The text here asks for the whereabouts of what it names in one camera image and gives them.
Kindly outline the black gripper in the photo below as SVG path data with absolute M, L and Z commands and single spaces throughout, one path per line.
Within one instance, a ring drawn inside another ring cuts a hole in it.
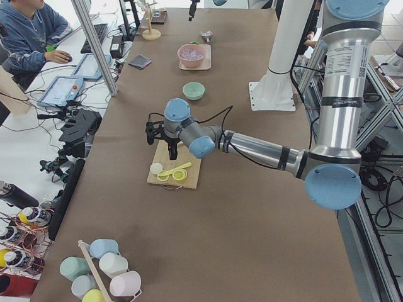
M 165 141 L 166 141 L 167 147 L 168 147 L 169 159 L 176 160 L 177 156 L 178 156 L 178 143 L 180 142 L 180 139 L 166 138 Z

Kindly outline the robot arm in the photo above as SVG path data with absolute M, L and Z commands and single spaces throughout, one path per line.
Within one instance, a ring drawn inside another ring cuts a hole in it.
M 198 159 L 212 150 L 237 153 L 270 169 L 288 171 L 305 182 L 310 199 L 323 208 L 342 210 L 361 194 L 361 155 L 356 136 L 364 103 L 368 54 L 382 30 L 385 1 L 325 1 L 319 45 L 326 68 L 316 144 L 308 150 L 249 137 L 222 126 L 205 126 L 181 98 L 164 110 L 161 137 L 173 152 L 183 143 Z
M 190 8 L 188 11 L 188 21 L 192 21 L 193 18 L 195 17 L 197 5 L 200 2 L 200 0 L 191 0 Z

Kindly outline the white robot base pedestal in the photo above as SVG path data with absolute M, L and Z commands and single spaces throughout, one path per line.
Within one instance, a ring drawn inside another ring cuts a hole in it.
M 290 71 L 315 2 L 283 2 L 266 74 L 249 83 L 253 111 L 295 111 Z

